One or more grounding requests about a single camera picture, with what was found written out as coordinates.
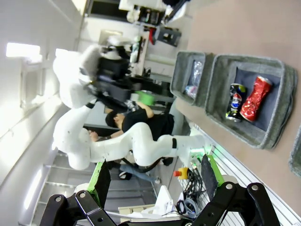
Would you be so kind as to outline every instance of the crushed red can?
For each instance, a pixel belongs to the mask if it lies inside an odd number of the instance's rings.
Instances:
[[[272,86],[273,83],[270,80],[257,76],[251,95],[246,99],[241,107],[241,116],[248,121],[255,121],[260,104],[267,93],[271,90]]]

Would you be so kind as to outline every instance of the table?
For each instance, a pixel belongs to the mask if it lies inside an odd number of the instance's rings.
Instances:
[[[301,74],[301,1],[220,0],[199,9],[188,50],[274,57]],[[274,150],[253,149],[210,120],[203,109],[177,99],[177,108],[236,157],[301,216],[301,179],[288,167],[301,123],[301,82],[295,106]]]

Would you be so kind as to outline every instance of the gray plastic crate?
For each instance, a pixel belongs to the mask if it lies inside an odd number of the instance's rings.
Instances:
[[[280,78],[277,99],[266,131],[247,121],[237,123],[225,119],[230,101],[229,88],[235,80],[236,67]],[[296,84],[296,71],[279,60],[244,55],[217,55],[211,71],[205,112],[218,125],[252,147],[271,149],[277,144],[290,115]]]
[[[179,52],[175,64],[174,76],[170,84],[171,93],[191,105],[204,107],[213,59],[214,54],[212,53]],[[202,62],[203,72],[197,89],[196,98],[193,99],[184,93],[184,91],[193,74],[193,64],[195,61]]]
[[[291,171],[301,178],[301,126],[298,129],[288,165]]]

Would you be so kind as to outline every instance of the black shirt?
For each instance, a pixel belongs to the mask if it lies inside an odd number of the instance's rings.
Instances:
[[[134,124],[145,122],[149,125],[152,137],[155,141],[161,135],[171,135],[174,128],[174,117],[171,114],[155,114],[152,118],[147,118],[145,109],[139,109],[130,112],[124,118],[122,123],[122,131],[127,132]]]

